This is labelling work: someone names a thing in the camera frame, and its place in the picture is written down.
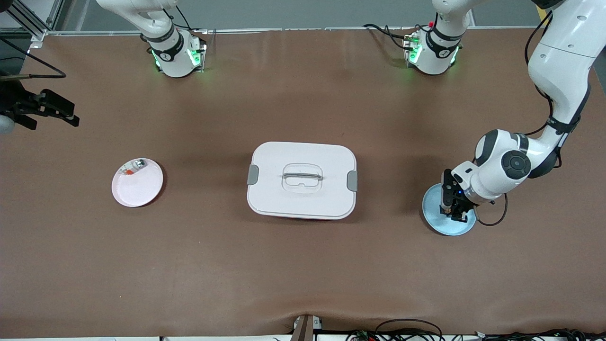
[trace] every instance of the brown table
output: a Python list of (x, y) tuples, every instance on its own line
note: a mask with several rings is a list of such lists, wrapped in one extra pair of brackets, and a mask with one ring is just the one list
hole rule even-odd
[[(606, 100), (593, 72), (564, 166), (512, 191), (501, 225), (444, 237), (421, 218), (425, 190), (482, 134), (545, 121), (529, 33), (472, 30), (441, 76), (406, 69), (370, 32), (221, 35), (206, 71), (184, 79), (158, 74), (136, 36), (46, 38), (35, 53), (68, 77), (23, 83), (72, 100), (81, 126), (40, 118), (0, 137), (0, 336), (284, 333), (302, 313), (325, 328), (604, 329)], [(351, 216), (251, 211), (248, 164), (265, 141), (349, 147)], [(167, 184), (131, 209), (110, 182), (135, 157), (160, 162)], [(502, 203), (480, 210), (493, 221)]]

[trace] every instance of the white storage box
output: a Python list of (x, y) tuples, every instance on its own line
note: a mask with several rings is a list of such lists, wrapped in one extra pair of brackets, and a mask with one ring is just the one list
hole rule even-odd
[(248, 169), (248, 205), (277, 217), (336, 220), (356, 206), (356, 157), (333, 144), (266, 142)]

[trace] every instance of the round plate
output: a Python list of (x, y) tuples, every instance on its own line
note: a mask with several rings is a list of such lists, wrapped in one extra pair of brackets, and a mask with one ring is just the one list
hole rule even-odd
[(467, 222), (461, 223), (448, 218), (440, 213), (440, 201), (442, 196), (442, 184), (430, 187), (423, 196), (423, 216), (427, 223), (436, 231), (445, 235), (462, 235), (471, 230), (476, 223), (474, 210), (467, 212)]
[(112, 180), (112, 193), (116, 201), (126, 207), (140, 207), (154, 200), (164, 182), (164, 174), (160, 165), (148, 158), (143, 159), (147, 167), (131, 175), (116, 171)]

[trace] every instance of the table surface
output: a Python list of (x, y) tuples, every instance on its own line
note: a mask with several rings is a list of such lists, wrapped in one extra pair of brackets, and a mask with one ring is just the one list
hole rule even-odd
[[(593, 72), (564, 166), (512, 191), (502, 224), (445, 237), (420, 211), (482, 134), (545, 121), (529, 33), (471, 30), (440, 76), (371, 32), (220, 35), (206, 71), (183, 79), (157, 73), (136, 36), (45, 38), (35, 53), (68, 77), (23, 84), (73, 101), (81, 126), (40, 118), (0, 137), (0, 337), (273, 334), (303, 313), (330, 329), (415, 317), (452, 334), (600, 331), (606, 100)], [(255, 214), (247, 171), (266, 141), (350, 148), (354, 212)], [(166, 186), (132, 209), (110, 183), (137, 157), (162, 164)], [(502, 202), (480, 211), (496, 220)]]

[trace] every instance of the small bottle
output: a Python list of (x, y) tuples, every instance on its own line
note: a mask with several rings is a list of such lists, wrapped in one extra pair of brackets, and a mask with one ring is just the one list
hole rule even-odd
[(124, 175), (133, 175), (139, 172), (141, 169), (145, 168), (146, 166), (147, 163), (145, 162), (145, 160), (138, 159), (125, 163), (122, 167), (120, 167), (120, 169), (118, 169), (118, 172)]

